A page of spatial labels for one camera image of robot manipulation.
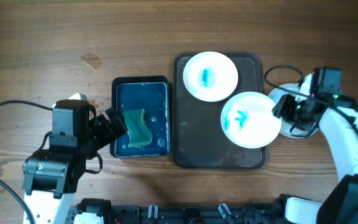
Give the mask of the white plate blue soapy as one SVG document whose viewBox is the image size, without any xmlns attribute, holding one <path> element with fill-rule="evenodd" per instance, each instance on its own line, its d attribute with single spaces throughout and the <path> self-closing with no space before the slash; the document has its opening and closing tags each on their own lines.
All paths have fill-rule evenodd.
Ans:
<svg viewBox="0 0 358 224">
<path fill-rule="evenodd" d="M 291 91 L 296 91 L 299 92 L 301 91 L 301 93 L 305 94 L 303 92 L 303 89 L 301 88 L 301 84 L 297 83 L 287 83 L 287 84 L 283 84 L 280 85 L 281 88 L 287 89 L 287 90 L 291 90 Z M 281 99 L 281 97 L 283 95 L 288 94 L 288 92 L 283 91 L 279 88 L 274 88 L 269 94 L 268 97 L 273 100 L 273 102 L 275 104 L 277 104 L 279 102 L 279 100 Z M 315 126 L 314 122 L 306 122 L 306 123 L 296 123 L 294 121 L 287 121 L 282 119 L 282 126 L 281 126 L 281 130 L 280 130 L 280 134 L 289 137 L 289 138 L 307 138 L 311 135 L 313 135 L 314 133 L 316 133 L 318 130 L 318 127 Z"/>
</svg>

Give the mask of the green yellow sponge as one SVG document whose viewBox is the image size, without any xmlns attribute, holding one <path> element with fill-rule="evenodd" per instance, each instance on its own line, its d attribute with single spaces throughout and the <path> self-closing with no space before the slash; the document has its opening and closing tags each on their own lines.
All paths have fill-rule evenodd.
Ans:
<svg viewBox="0 0 358 224">
<path fill-rule="evenodd" d="M 144 147 L 152 142 L 152 133 L 145 123 L 145 110 L 129 110 L 123 112 L 128 129 L 128 147 Z"/>
</svg>

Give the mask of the white plate blue smear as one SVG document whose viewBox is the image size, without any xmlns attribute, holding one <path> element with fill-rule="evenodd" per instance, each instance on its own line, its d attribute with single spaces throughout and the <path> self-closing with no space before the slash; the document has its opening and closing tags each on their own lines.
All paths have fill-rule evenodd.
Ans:
<svg viewBox="0 0 358 224">
<path fill-rule="evenodd" d="M 267 146 L 278 136 L 282 120 L 273 115 L 276 103 L 268 96 L 246 91 L 233 96 L 221 111 L 221 127 L 234 144 L 257 149 Z"/>
</svg>

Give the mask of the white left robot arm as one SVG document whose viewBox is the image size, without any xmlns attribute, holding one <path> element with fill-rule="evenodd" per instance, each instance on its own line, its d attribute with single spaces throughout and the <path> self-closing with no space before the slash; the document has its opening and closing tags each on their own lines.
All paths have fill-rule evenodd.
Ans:
<svg viewBox="0 0 358 224">
<path fill-rule="evenodd" d="M 123 115 L 108 108 L 96 114 L 82 99 L 65 99 L 52 109 L 48 149 L 40 147 L 24 162 L 24 223 L 62 223 L 83 174 L 98 174 L 86 163 L 100 159 L 99 150 L 127 133 Z"/>
</svg>

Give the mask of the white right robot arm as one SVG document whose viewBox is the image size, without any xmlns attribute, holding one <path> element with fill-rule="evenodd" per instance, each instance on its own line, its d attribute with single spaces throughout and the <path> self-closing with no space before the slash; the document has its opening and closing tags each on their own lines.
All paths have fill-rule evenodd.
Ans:
<svg viewBox="0 0 358 224">
<path fill-rule="evenodd" d="M 275 86 L 269 97 L 286 136 L 306 138 L 320 130 L 337 170 L 338 184 L 318 203 L 296 196 L 283 202 L 290 223 L 358 223 L 358 103 L 341 91 L 340 70 L 317 68 L 299 83 Z"/>
</svg>

